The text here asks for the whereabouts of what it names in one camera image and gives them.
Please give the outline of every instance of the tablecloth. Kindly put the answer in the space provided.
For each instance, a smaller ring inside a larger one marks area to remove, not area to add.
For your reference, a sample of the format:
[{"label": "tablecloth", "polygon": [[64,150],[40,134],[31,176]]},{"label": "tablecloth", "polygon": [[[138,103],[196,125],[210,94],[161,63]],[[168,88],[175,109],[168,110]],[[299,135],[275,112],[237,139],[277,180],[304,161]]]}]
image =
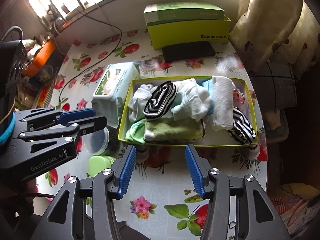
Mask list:
[{"label": "tablecloth", "polygon": [[[206,148],[198,149],[198,152],[209,160],[212,167],[219,168],[228,175],[241,178],[246,174],[254,175],[266,189],[268,156],[259,104],[248,74],[232,45],[212,44],[216,51],[215,57],[166,63],[162,50],[152,48],[147,30],[133,30],[123,33],[119,47],[106,60],[74,78],[80,71],[110,53],[119,39],[120,35],[117,34],[97,44],[85,44],[76,40],[59,71],[51,106],[66,110],[91,107],[92,94],[106,66],[119,62],[141,62],[141,78],[218,74],[245,79],[254,102],[260,152],[252,155],[244,148]],[[59,104],[61,89],[69,80],[71,82],[63,90]],[[110,154],[121,157],[126,145],[117,140],[116,130],[108,129]],[[39,192],[56,194],[69,176],[77,176],[79,179],[90,176],[90,157],[80,141],[74,160],[37,178]],[[194,191],[184,160],[184,149],[180,147],[137,147],[137,162],[128,192],[122,200],[114,202],[117,221],[127,221],[130,227],[152,240],[199,239],[208,204],[208,200],[201,200]],[[91,215],[90,199],[87,204],[87,213]],[[235,197],[231,197],[230,223],[235,220]],[[234,230],[229,230],[228,239],[234,238]]]}]

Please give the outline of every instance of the black smartphone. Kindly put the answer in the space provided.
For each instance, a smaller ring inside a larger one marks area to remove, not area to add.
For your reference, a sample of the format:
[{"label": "black smartphone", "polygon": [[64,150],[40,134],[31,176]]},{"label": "black smartphone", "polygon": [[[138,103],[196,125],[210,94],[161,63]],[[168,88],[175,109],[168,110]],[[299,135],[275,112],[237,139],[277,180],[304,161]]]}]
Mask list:
[{"label": "black smartphone", "polygon": [[209,57],[216,54],[208,41],[196,41],[169,45],[162,48],[162,52],[166,62],[188,58]]}]

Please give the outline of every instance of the yellow shoebox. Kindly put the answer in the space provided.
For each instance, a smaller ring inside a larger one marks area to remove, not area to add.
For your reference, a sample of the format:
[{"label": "yellow shoebox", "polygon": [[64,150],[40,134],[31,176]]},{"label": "yellow shoebox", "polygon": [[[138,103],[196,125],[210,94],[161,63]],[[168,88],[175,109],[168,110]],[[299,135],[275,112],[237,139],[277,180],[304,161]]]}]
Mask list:
[{"label": "yellow shoebox", "polygon": [[[159,86],[163,82],[166,82],[168,80],[174,82],[174,81],[181,81],[189,78],[194,78],[198,84],[201,84],[203,81],[211,79],[211,76],[175,76],[175,77],[156,77],[156,78],[143,78],[143,79],[132,80],[129,86],[127,98],[124,103],[124,110],[121,117],[118,140],[128,144],[137,144],[137,143],[133,143],[131,141],[126,140],[125,135],[132,125],[128,117],[129,115],[128,104],[131,98],[133,97],[133,94],[135,93],[135,91],[142,84],[152,84],[154,86]],[[231,80],[234,82],[236,87],[239,88],[240,92],[245,93],[246,98],[249,100],[249,106],[245,112],[245,115],[247,116],[250,124],[252,125],[254,131],[257,134],[257,122],[256,122],[255,113],[254,113],[252,98],[250,96],[250,91],[247,86],[247,83],[245,82],[245,80],[239,79],[239,78],[231,78]],[[235,141],[226,130],[220,130],[220,131],[213,130],[210,123],[208,123],[208,121],[204,121],[204,124],[206,129],[206,135],[204,136],[204,138],[199,138],[195,140],[193,144],[196,147],[248,147],[250,146],[248,144],[239,144],[239,142]],[[258,136],[255,139],[253,144],[257,144],[257,141],[258,141]],[[171,147],[186,146],[185,144],[169,144],[169,142],[146,143],[145,145],[171,146]]]},{"label": "yellow shoebox", "polygon": [[147,26],[154,49],[168,45],[209,41],[212,43],[227,43],[231,20],[191,20],[163,23]]}]

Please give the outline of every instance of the open box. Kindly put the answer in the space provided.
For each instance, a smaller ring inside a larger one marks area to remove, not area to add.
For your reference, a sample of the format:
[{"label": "open box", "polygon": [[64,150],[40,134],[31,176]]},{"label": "open box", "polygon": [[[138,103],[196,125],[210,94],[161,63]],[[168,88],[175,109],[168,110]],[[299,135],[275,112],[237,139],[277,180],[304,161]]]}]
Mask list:
[{"label": "open box", "polygon": [[[122,113],[120,128],[119,128],[119,135],[118,140],[123,141],[128,144],[132,144],[132,141],[128,141],[125,139],[125,135],[127,131],[130,129],[132,123],[129,121],[128,113],[129,108],[128,104],[133,97],[135,91],[142,85],[142,84],[152,84],[154,86],[159,86],[163,82],[170,80],[171,82],[174,81],[181,81],[189,78],[194,78],[198,84],[201,84],[203,81],[211,79],[211,76],[173,76],[173,77],[156,77],[156,78],[143,78],[143,79],[136,79],[133,80],[129,86],[127,98],[124,104],[124,110]],[[254,131],[257,134],[257,122],[254,113],[254,107],[252,98],[250,96],[250,91],[247,86],[247,83],[243,79],[239,78],[230,78],[236,87],[240,90],[240,92],[246,95],[246,100],[249,101],[247,109],[244,111],[244,114],[248,118],[250,124],[252,125]],[[239,144],[236,140],[234,140],[231,135],[226,130],[215,131],[212,129],[210,123],[205,121],[205,128],[206,128],[206,135],[204,138],[196,139],[193,143],[196,147],[247,147],[250,146],[248,144]],[[258,136],[256,137],[253,144],[257,144]],[[185,144],[170,144],[167,142],[159,142],[159,143],[146,143],[146,145],[157,145],[157,146],[171,146],[171,147],[185,147]]]}]

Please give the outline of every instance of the green towel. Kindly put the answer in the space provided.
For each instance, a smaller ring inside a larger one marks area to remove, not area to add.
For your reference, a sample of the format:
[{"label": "green towel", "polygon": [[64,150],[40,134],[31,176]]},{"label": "green towel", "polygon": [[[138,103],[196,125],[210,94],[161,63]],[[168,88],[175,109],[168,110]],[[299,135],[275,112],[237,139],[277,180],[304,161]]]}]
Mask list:
[{"label": "green towel", "polygon": [[144,139],[146,141],[193,140],[204,136],[202,120],[186,119],[175,122],[173,118],[159,118],[145,123]]},{"label": "green towel", "polygon": [[135,122],[130,130],[127,131],[125,135],[125,139],[132,141],[132,142],[137,142],[140,144],[145,144],[146,142],[144,141],[144,125],[145,125],[146,119],[142,119],[138,122]]}]

